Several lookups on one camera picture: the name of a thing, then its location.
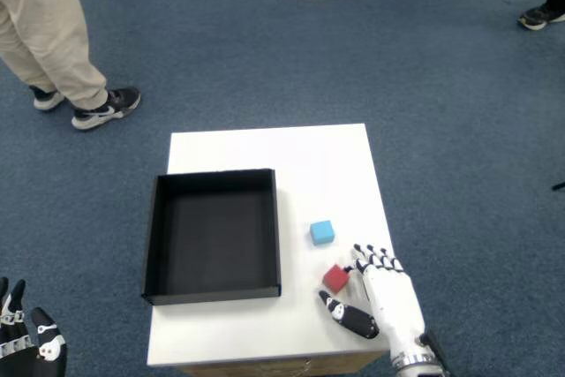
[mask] open black box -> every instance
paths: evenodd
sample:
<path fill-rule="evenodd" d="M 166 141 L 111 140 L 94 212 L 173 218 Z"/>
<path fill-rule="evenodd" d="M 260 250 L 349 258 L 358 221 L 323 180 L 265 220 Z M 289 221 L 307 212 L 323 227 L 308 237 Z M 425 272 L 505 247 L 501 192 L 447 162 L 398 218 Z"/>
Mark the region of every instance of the open black box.
<path fill-rule="evenodd" d="M 281 296 L 274 170 L 159 176 L 149 226 L 150 304 Z"/>

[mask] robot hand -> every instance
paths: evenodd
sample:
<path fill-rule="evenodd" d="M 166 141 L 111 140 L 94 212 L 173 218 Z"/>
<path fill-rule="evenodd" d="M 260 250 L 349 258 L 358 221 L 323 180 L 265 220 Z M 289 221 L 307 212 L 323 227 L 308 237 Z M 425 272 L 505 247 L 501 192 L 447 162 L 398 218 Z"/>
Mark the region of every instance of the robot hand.
<path fill-rule="evenodd" d="M 8 279 L 0 278 L 0 377 L 64 377 L 67 347 L 57 325 L 41 308 L 32 311 L 39 348 L 27 333 L 21 304 L 25 287 L 20 280 L 2 302 Z"/>
<path fill-rule="evenodd" d="M 435 337 L 432 333 L 426 333 L 412 280 L 404 272 L 400 261 L 389 255 L 386 249 L 375 250 L 371 245 L 355 245 L 354 248 L 359 257 L 355 268 L 363 276 L 373 316 L 341 304 L 321 292 L 320 296 L 334 320 L 367 338 L 375 337 L 380 331 L 388 341 L 390 358 L 398 377 L 455 377 L 446 370 Z M 351 320 L 344 319 L 348 316 L 355 320 L 353 328 Z M 371 322 L 376 322 L 377 326 L 374 335 L 371 333 Z"/>

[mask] wooden table base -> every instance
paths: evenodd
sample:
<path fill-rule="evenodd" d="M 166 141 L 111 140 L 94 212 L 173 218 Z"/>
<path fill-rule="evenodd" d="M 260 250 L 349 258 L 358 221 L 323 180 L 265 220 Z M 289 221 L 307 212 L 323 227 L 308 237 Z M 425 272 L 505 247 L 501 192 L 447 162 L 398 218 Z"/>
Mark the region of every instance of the wooden table base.
<path fill-rule="evenodd" d="M 384 352 L 326 357 L 294 358 L 260 362 L 186 366 L 180 371 L 192 377 L 306 377 L 357 373 Z"/>

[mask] sneaker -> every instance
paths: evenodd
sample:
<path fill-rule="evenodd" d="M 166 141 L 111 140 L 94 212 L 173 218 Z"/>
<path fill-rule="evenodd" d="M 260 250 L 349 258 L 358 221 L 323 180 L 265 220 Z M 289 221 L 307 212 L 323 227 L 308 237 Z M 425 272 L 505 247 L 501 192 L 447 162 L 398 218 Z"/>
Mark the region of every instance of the sneaker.
<path fill-rule="evenodd" d="M 541 30 L 553 22 L 565 21 L 565 11 L 555 11 L 547 4 L 532 8 L 520 17 L 518 22 L 526 28 L 534 31 Z"/>
<path fill-rule="evenodd" d="M 130 115 L 139 105 L 141 94 L 135 87 L 108 91 L 108 100 L 100 108 L 74 110 L 72 126 L 77 130 L 90 130 L 107 123 L 110 119 Z"/>
<path fill-rule="evenodd" d="M 57 92 L 57 90 L 55 92 L 47 93 L 36 86 L 30 86 L 29 88 L 31 88 L 32 92 L 34 92 L 35 108 L 43 112 L 53 110 L 59 106 L 62 101 L 64 101 L 64 96 Z"/>

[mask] cube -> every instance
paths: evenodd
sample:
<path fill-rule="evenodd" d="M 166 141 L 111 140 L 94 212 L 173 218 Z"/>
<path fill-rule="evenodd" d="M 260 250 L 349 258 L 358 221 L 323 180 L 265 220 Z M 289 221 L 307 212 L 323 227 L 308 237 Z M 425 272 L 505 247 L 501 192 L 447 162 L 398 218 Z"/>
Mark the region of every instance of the cube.
<path fill-rule="evenodd" d="M 341 269 L 338 265 L 334 265 L 324 275 L 323 282 L 332 293 L 337 294 L 339 290 L 343 289 L 345 284 L 350 279 L 350 275 Z"/>
<path fill-rule="evenodd" d="M 333 242 L 335 234 L 332 223 L 330 221 L 322 221 L 311 224 L 310 235 L 315 245 Z"/>

